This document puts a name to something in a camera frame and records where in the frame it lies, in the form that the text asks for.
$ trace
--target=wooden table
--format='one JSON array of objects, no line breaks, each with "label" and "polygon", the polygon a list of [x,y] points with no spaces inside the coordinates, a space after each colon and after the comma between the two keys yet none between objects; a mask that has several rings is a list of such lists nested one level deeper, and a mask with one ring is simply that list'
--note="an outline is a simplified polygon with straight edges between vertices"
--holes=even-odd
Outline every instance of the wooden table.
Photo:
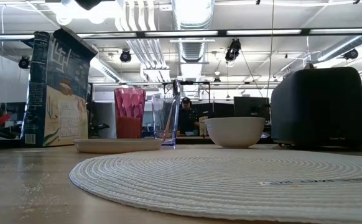
[{"label": "wooden table", "polygon": [[[277,147],[255,145],[253,149]],[[78,153],[74,146],[0,150],[0,223],[274,223],[181,217],[92,196],[74,186],[68,175],[77,163],[96,156],[100,155]]]}]

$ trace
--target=cap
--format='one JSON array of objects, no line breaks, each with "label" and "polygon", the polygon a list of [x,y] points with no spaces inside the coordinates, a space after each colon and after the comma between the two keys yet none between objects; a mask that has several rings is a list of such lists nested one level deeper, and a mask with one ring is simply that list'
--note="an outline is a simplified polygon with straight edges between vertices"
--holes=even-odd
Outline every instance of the cap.
[{"label": "cap", "polygon": [[190,103],[190,102],[191,102],[190,98],[188,98],[188,97],[182,98],[182,103]]}]

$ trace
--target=white placemat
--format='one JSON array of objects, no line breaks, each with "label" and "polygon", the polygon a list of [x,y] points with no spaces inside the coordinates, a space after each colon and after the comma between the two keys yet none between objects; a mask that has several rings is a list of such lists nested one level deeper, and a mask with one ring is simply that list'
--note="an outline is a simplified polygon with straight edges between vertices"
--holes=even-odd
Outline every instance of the white placemat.
[{"label": "white placemat", "polygon": [[362,223],[362,157],[191,149],[87,159],[70,173],[114,202],[193,217]]}]

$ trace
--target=white plate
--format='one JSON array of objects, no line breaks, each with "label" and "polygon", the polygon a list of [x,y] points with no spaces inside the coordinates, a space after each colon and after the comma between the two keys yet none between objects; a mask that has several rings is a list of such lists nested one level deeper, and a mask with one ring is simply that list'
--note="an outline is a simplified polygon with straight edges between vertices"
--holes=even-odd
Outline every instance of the white plate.
[{"label": "white plate", "polygon": [[88,153],[125,153],[159,150],[161,139],[78,139],[74,140],[77,151]]}]

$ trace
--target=clear glass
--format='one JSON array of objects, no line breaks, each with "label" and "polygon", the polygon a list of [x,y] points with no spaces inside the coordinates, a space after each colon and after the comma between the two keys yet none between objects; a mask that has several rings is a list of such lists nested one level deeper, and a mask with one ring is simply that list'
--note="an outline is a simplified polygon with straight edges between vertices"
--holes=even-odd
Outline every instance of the clear glass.
[{"label": "clear glass", "polygon": [[175,148],[180,112],[180,96],[152,95],[152,113],[156,139],[163,139],[162,146]]},{"label": "clear glass", "polygon": [[116,137],[139,139],[142,134],[146,92],[139,88],[114,90]]}]

